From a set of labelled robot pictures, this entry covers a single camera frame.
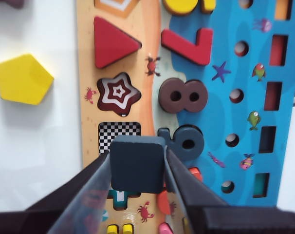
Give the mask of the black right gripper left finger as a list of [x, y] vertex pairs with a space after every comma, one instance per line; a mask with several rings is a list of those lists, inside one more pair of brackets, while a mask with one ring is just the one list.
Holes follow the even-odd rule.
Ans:
[[96, 234], [107, 200], [111, 167], [109, 152], [28, 209], [40, 213], [30, 219], [29, 234]]

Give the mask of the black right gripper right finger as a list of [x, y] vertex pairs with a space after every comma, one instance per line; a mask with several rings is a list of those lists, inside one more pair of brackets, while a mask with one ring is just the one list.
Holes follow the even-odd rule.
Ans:
[[225, 201], [194, 177], [174, 152], [167, 148], [165, 180], [169, 200], [177, 205], [174, 224], [186, 234], [224, 234], [218, 211]]

